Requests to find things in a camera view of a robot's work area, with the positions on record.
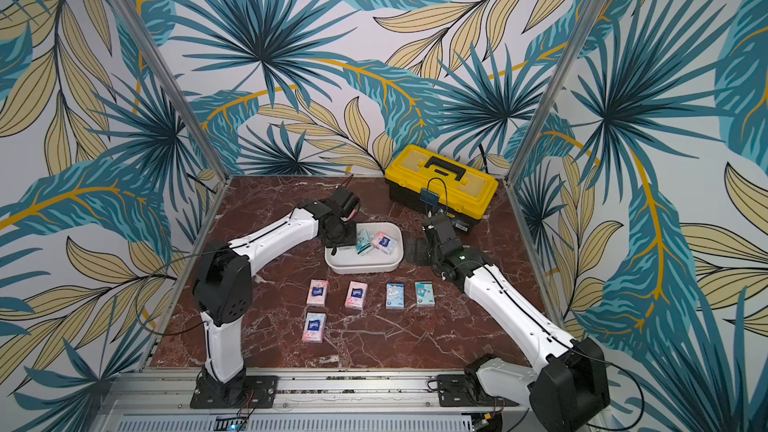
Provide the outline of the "pink Tempo tissue pack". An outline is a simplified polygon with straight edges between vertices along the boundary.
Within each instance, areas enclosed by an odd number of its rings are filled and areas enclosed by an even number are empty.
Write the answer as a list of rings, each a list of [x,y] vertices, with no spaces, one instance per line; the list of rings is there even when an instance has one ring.
[[[362,310],[365,303],[368,284],[363,282],[351,281],[349,283],[345,307],[353,310]]]
[[[308,288],[306,305],[312,307],[324,307],[328,295],[329,282],[327,280],[312,279]]]
[[[306,315],[302,341],[308,343],[322,343],[327,315],[319,312],[309,312]]]

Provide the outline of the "blue cartoon tissue pack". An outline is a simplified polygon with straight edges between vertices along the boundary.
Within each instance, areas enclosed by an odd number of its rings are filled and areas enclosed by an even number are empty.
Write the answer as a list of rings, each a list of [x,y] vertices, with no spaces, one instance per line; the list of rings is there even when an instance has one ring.
[[[405,308],[405,286],[400,283],[388,283],[386,285],[387,310],[402,310]]]

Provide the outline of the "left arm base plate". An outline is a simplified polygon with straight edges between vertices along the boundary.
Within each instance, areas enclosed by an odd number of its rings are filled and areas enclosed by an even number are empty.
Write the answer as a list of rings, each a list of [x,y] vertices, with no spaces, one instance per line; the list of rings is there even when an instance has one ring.
[[[228,382],[220,382],[203,369],[196,380],[190,408],[271,409],[277,385],[277,376],[247,375],[245,370]]]

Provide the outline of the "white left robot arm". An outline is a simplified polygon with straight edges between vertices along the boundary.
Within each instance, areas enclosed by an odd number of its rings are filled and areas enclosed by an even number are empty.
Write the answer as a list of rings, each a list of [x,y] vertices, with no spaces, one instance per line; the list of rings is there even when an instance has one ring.
[[[332,250],[355,245],[359,207],[358,196],[339,186],[330,197],[302,202],[249,235],[205,246],[195,266],[193,295],[205,331],[206,378],[229,386],[245,374],[241,331],[253,300],[252,278],[272,260],[315,238]]]

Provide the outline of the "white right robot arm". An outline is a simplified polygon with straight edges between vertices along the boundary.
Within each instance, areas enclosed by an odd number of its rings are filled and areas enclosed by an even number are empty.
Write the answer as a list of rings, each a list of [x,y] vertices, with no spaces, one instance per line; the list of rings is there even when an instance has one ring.
[[[461,242],[446,215],[426,218],[422,228],[409,260],[480,305],[530,364],[524,371],[500,358],[473,363],[470,375],[486,395],[529,408],[548,431],[576,431],[610,405],[607,362],[593,340],[578,341],[543,315],[488,254]]]

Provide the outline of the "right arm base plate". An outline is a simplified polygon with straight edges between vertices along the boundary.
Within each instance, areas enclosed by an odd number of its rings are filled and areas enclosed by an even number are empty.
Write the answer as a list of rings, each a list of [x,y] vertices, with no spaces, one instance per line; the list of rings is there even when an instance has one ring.
[[[441,374],[435,380],[441,407],[492,408],[496,404],[496,400],[484,392],[476,379],[464,373]]]

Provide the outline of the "teal cartoon tissue pack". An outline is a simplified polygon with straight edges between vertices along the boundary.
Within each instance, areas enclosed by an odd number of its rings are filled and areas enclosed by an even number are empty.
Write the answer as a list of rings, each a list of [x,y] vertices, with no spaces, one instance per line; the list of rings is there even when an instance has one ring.
[[[417,282],[415,284],[416,305],[418,307],[433,307],[435,305],[434,287],[432,282]]]

